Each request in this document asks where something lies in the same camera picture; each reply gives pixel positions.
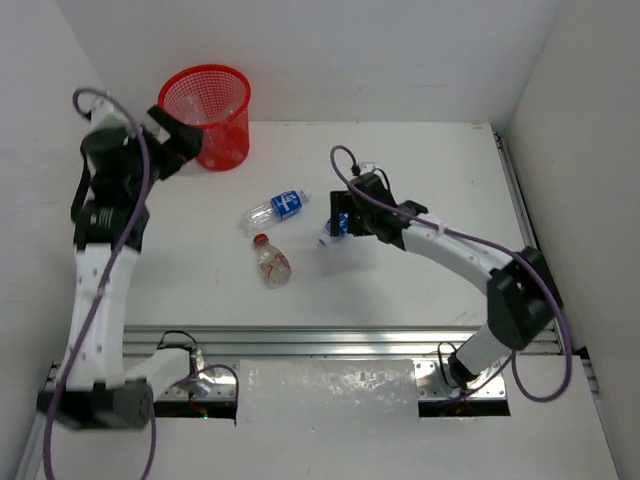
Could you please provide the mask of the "red cap crushed bottle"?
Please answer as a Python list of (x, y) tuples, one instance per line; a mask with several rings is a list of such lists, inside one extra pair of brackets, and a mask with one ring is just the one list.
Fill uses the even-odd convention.
[(269, 237), (260, 233), (253, 238), (253, 246), (258, 255), (258, 266), (265, 284), (276, 288), (287, 284), (291, 278), (291, 266), (286, 256), (274, 245)]

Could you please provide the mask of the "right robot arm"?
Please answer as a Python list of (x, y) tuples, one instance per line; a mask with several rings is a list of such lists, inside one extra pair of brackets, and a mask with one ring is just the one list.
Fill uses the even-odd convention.
[(524, 350), (556, 317), (562, 302), (542, 253), (516, 254), (451, 233), (436, 215), (414, 201), (398, 203), (383, 180), (366, 173), (352, 190), (330, 193), (330, 219), (347, 217), (347, 232), (374, 236), (404, 252), (434, 261), (476, 287), (487, 300), (487, 321), (450, 354), (444, 375), (465, 388), (495, 361)]

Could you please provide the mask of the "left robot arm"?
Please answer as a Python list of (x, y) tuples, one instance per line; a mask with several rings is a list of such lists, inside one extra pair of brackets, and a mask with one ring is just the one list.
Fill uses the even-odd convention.
[(53, 385), (36, 408), (73, 430), (139, 430), (154, 399), (189, 374), (190, 350), (163, 347), (127, 370), (123, 358), (125, 306), (149, 220), (146, 195), (201, 151), (201, 129), (152, 106), (148, 116), (168, 137), (138, 139), (110, 105), (93, 107), (80, 144), (83, 170), (71, 205), (76, 286), (67, 351)]

